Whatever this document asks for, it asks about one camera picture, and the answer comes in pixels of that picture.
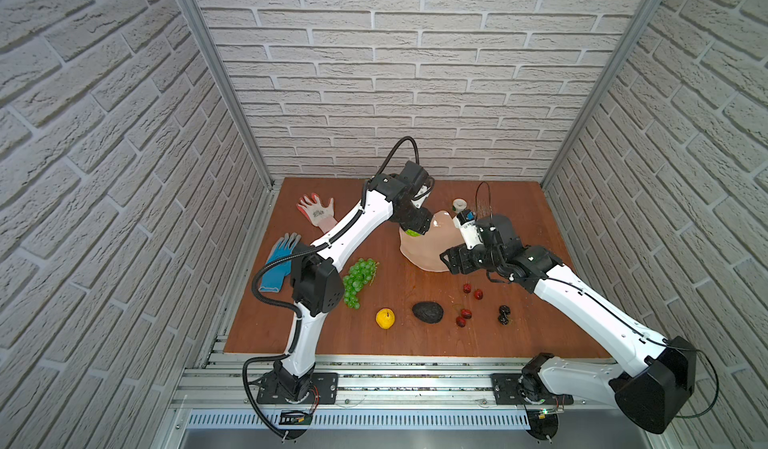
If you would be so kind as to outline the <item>black cherry pair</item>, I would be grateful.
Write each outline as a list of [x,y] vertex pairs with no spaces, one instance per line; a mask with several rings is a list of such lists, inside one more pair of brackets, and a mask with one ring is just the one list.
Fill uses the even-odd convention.
[[498,309],[498,322],[502,325],[508,325],[510,323],[511,309],[507,305],[501,305]]

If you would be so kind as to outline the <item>dark fake avocado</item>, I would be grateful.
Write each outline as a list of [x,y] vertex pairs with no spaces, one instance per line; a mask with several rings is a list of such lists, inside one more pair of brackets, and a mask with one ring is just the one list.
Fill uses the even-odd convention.
[[437,324],[444,317],[443,307],[434,301],[422,301],[412,306],[413,315],[426,324]]

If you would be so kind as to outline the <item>green grape bunch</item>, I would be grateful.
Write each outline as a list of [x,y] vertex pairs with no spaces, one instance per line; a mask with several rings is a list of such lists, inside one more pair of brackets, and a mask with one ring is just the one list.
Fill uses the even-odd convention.
[[343,302],[350,309],[359,309],[360,292],[376,277],[379,264],[373,259],[359,259],[342,278]]

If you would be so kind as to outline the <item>yellow fake pear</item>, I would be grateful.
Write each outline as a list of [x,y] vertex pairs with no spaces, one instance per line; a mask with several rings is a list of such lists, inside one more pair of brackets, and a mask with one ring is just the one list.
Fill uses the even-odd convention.
[[396,322],[396,316],[393,310],[383,308],[379,310],[375,317],[377,325],[384,330],[392,328]]

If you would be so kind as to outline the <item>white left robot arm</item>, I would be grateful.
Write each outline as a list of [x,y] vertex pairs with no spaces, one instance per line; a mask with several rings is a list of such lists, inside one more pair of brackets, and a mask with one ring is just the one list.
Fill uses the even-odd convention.
[[341,273],[353,253],[383,223],[419,235],[428,232],[432,214],[423,204],[434,179],[418,168],[378,174],[364,183],[359,203],[333,229],[311,245],[299,245],[291,260],[293,312],[290,343],[273,372],[294,400],[309,391],[316,348],[327,315],[344,295]]

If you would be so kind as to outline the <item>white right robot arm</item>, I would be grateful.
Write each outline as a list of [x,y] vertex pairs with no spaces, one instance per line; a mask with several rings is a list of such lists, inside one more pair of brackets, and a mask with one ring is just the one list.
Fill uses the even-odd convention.
[[583,398],[618,408],[643,430],[663,433],[695,389],[696,349],[684,338],[667,339],[634,320],[583,282],[560,258],[541,246],[485,243],[444,251],[453,274],[483,270],[499,282],[516,283],[549,303],[598,342],[610,364],[569,362],[541,353],[521,371],[517,386],[530,404],[558,396]]

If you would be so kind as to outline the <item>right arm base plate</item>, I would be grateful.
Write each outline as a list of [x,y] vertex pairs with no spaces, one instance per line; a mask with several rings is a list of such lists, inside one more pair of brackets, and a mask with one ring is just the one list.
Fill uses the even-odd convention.
[[491,389],[498,406],[570,406],[574,404],[571,395],[554,395],[545,388],[529,391],[521,381],[520,373],[492,373]]

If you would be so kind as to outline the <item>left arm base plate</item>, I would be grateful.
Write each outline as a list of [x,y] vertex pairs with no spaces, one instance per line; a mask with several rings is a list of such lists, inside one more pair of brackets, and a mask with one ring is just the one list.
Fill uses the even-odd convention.
[[259,384],[258,404],[310,404],[334,405],[338,392],[339,374],[313,372],[295,378],[270,371]]

